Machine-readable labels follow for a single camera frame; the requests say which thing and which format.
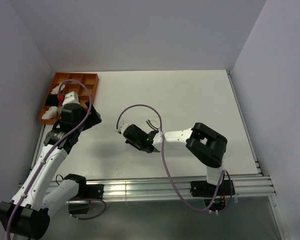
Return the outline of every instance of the white tabletop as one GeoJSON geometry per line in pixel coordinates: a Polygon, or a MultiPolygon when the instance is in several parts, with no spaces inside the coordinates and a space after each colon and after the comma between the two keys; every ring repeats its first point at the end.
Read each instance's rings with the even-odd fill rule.
{"type": "MultiPolygon", "coordinates": [[[[138,151],[116,132],[123,109],[147,104],[159,111],[163,130],[177,131],[204,123],[228,139],[223,161],[231,175],[257,174],[237,103],[225,70],[97,72],[94,101],[102,123],[81,133],[78,143],[56,174],[78,174],[87,179],[166,177],[160,153],[138,151]]],[[[132,108],[122,120],[145,128],[155,119],[150,109],[132,108]]],[[[43,136],[51,130],[45,127],[43,136]]],[[[174,177],[205,176],[205,166],[188,149],[167,150],[174,177]]]]}

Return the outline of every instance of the orange tray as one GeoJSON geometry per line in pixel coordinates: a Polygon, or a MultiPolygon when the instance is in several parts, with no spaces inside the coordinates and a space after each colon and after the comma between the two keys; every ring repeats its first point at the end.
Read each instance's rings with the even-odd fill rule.
{"type": "MultiPolygon", "coordinates": [[[[53,81],[49,88],[48,94],[46,95],[46,98],[44,100],[44,104],[41,109],[40,115],[38,117],[38,120],[40,123],[47,124],[47,125],[53,125],[57,121],[58,113],[52,119],[42,119],[42,116],[51,107],[51,106],[46,105],[46,100],[49,96],[54,95],[54,94],[51,94],[52,89],[54,89],[60,83],[62,83],[64,80],[67,80],[67,79],[75,79],[75,80],[80,81],[82,84],[84,84],[91,94],[92,104],[94,103],[96,92],[97,92],[98,81],[99,81],[98,74],[56,72],[54,74],[54,78],[53,78],[53,81]]],[[[89,100],[89,97],[88,97],[88,93],[84,90],[84,88],[82,86],[80,86],[78,83],[67,82],[62,91],[62,95],[64,96],[70,92],[76,92],[78,94],[80,104],[87,110],[88,108],[85,105],[85,102],[89,100]]],[[[61,106],[62,106],[62,102],[59,102],[58,107],[61,107],[61,106]]]]}

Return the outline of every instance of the white wall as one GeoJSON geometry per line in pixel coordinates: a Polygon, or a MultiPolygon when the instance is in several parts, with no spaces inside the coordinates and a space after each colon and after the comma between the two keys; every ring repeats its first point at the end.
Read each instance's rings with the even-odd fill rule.
{"type": "MultiPolygon", "coordinates": [[[[0,202],[29,173],[51,70],[8,0],[0,0],[0,202]]],[[[0,239],[4,229],[0,223],[0,239]]]]}
{"type": "Polygon", "coordinates": [[[300,0],[268,0],[232,72],[256,155],[300,240],[300,0]]]}
{"type": "Polygon", "coordinates": [[[56,71],[232,69],[266,0],[13,0],[56,71]]]}

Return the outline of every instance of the red object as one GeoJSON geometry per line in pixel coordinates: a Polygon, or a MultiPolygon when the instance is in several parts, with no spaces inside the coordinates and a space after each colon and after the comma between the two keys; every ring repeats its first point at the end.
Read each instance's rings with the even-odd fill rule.
{"type": "Polygon", "coordinates": [[[58,94],[57,98],[60,102],[64,100],[64,96],[62,94],[58,94]]]}

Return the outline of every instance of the robotic arm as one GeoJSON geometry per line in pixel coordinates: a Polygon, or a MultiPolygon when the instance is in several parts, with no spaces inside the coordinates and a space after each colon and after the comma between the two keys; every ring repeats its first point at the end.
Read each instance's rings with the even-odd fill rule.
{"type": "Polygon", "coordinates": [[[102,121],[99,113],[91,106],[91,114],[84,124],[59,144],[49,155],[49,159],[44,163],[43,159],[53,145],[66,133],[73,130],[87,114],[83,106],[80,105],[78,95],[75,92],[66,94],[62,105],[61,117],[53,125],[52,130],[46,135],[38,161],[27,180],[12,197],[10,202],[0,203],[0,221],[4,229],[7,230],[8,221],[13,209],[16,207],[16,203],[25,197],[13,217],[11,233],[31,239],[40,239],[48,229],[50,218],[57,210],[69,199],[82,196],[85,191],[86,178],[69,174],[64,178],[64,181],[62,181],[58,188],[45,197],[51,179],[70,153],[72,147],[77,143],[81,132],[102,121]],[[25,188],[30,184],[31,179],[38,169],[40,169],[40,171],[36,180],[25,196],[25,188]]]}
{"type": "MultiPolygon", "coordinates": [[[[161,152],[162,137],[159,131],[146,133],[134,124],[121,121],[118,132],[122,134],[125,143],[146,153],[161,152]]],[[[223,156],[226,152],[227,139],[203,123],[197,122],[192,128],[164,133],[166,149],[186,147],[205,166],[207,182],[217,185],[224,169],[223,156]]]]}

